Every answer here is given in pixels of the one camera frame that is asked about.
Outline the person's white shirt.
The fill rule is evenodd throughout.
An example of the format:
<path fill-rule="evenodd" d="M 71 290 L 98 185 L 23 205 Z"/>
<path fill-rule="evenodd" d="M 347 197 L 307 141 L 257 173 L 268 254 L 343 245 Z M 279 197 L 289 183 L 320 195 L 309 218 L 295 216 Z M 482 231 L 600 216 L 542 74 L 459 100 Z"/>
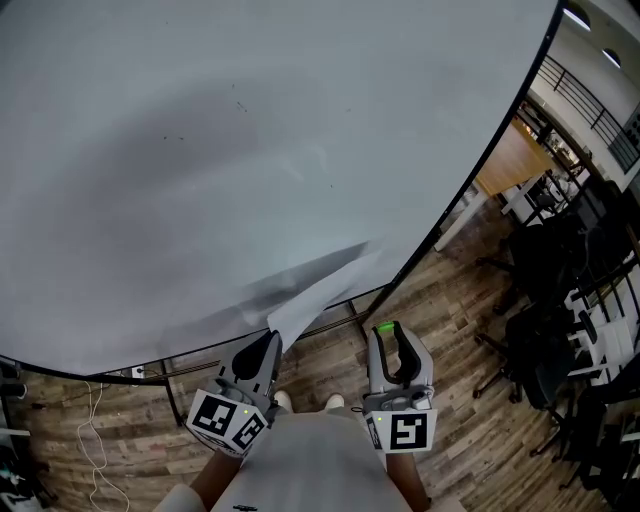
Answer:
<path fill-rule="evenodd" d="M 210 512 L 413 512 L 360 423 L 344 408 L 284 413 Z M 153 512 L 206 512 L 190 484 Z"/>

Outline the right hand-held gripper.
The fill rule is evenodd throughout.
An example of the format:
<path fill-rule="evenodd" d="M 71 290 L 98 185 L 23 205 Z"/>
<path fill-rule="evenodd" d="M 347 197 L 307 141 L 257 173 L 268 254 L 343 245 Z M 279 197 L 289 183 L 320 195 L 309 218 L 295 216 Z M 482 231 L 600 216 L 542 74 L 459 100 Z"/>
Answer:
<path fill-rule="evenodd" d="M 438 414 L 432 406 L 433 358 L 420 338 L 400 322 L 394 323 L 394 336 L 400 361 L 394 377 L 413 387 L 392 390 L 382 334 L 373 327 L 367 339 L 370 394 L 362 401 L 365 425 L 377 451 L 430 451 Z"/>

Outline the person's left forearm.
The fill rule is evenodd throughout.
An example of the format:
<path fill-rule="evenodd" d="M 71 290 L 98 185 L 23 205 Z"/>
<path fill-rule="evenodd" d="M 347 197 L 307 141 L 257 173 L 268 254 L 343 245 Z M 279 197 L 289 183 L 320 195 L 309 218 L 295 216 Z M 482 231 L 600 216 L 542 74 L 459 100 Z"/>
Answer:
<path fill-rule="evenodd" d="M 206 512 L 210 512 L 235 476 L 243 459 L 215 451 L 210 460 L 190 484 L 200 498 Z"/>

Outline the person's right forearm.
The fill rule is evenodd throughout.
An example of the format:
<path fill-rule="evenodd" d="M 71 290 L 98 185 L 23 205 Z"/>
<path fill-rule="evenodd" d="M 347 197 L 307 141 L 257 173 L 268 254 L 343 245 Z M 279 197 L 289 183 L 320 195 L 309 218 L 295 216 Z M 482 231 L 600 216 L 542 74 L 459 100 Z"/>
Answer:
<path fill-rule="evenodd" d="M 431 507 L 411 453 L 387 454 L 386 472 L 413 512 L 426 512 Z"/>

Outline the white whiteboard with black frame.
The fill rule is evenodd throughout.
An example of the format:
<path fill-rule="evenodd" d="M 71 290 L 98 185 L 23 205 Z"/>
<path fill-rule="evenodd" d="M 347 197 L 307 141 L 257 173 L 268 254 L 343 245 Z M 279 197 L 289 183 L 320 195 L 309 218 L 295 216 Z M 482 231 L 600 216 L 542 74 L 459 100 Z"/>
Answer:
<path fill-rule="evenodd" d="M 391 282 L 562 0 L 0 0 L 0 357 L 199 350 L 352 260 Z"/>

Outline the white paper sheet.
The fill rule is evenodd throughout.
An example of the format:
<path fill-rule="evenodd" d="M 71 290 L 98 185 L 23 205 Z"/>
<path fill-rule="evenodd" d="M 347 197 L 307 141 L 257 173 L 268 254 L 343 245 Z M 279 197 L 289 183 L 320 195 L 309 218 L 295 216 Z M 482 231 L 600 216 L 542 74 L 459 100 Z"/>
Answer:
<path fill-rule="evenodd" d="M 269 329 L 280 335 L 282 353 L 291 348 L 327 306 L 354 286 L 360 276 L 375 265 L 380 254 L 381 250 L 377 250 L 352 260 L 268 315 Z"/>

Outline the white metal rack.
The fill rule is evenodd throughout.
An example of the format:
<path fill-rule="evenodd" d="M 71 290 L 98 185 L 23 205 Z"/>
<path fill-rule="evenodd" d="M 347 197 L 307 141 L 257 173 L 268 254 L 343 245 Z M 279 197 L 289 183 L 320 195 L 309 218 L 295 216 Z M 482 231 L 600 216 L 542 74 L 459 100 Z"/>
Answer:
<path fill-rule="evenodd" d="M 584 328 L 569 336 L 577 348 L 576 366 L 569 376 L 589 379 L 592 385 L 610 383 L 636 355 L 640 316 L 633 294 L 623 286 L 617 295 L 607 295 L 604 305 L 594 304 L 587 309 L 582 299 L 570 298 L 565 305 L 576 315 L 586 312 L 596 333 L 594 341 Z"/>

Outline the wooden desk with white legs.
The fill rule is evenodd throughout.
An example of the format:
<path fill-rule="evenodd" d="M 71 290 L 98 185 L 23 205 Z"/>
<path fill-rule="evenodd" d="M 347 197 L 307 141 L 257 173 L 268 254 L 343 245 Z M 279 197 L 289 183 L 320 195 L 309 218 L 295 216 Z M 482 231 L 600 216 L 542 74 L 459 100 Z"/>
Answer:
<path fill-rule="evenodd" d="M 553 167 L 552 158 L 526 130 L 524 123 L 512 120 L 472 182 L 475 196 L 441 235 L 434 249 L 437 252 L 444 249 L 490 198 L 522 185 L 508 203 L 508 212 L 535 181 Z"/>

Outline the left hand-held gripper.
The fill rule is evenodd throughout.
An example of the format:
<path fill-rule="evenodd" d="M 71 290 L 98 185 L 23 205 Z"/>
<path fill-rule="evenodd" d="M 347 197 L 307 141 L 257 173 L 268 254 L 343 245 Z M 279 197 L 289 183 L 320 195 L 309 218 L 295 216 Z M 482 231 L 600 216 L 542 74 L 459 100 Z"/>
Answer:
<path fill-rule="evenodd" d="M 278 412 L 272 387 L 281 356 L 278 331 L 266 330 L 227 344 L 219 378 L 195 393 L 188 429 L 227 455 L 244 458 L 272 427 Z"/>

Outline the black office chair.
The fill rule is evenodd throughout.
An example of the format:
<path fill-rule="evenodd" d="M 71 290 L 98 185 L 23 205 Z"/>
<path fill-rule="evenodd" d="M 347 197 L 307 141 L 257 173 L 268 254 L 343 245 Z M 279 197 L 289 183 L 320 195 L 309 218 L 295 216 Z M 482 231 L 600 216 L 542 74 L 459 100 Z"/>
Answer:
<path fill-rule="evenodd" d="M 501 246 L 508 249 L 508 262 L 480 257 L 478 266 L 491 265 L 510 275 L 511 285 L 494 305 L 493 312 L 505 314 L 525 294 L 537 303 L 549 299 L 562 302 L 588 260 L 586 233 L 570 219 L 521 226 Z"/>
<path fill-rule="evenodd" d="M 485 333 L 475 336 L 479 345 L 486 344 L 504 356 L 505 363 L 472 396 L 480 398 L 502 379 L 513 383 L 509 395 L 513 404 L 526 399 L 532 408 L 545 411 L 557 423 L 555 434 L 542 446 L 530 451 L 540 456 L 555 442 L 564 450 L 568 443 L 571 421 L 574 419 L 575 391 L 566 386 L 572 371 L 576 350 L 569 335 L 575 332 L 574 312 L 559 306 L 544 313 L 530 306 L 512 316 L 506 323 L 502 340 Z"/>

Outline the black metal railing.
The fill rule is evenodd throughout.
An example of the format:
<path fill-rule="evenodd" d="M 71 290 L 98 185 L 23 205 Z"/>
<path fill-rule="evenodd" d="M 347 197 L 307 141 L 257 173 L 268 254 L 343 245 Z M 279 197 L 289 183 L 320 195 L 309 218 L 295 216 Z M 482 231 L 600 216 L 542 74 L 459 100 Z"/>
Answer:
<path fill-rule="evenodd" d="M 640 122 L 634 120 L 630 128 L 624 128 L 578 78 L 549 55 L 538 76 L 582 116 L 627 174 L 640 159 Z"/>

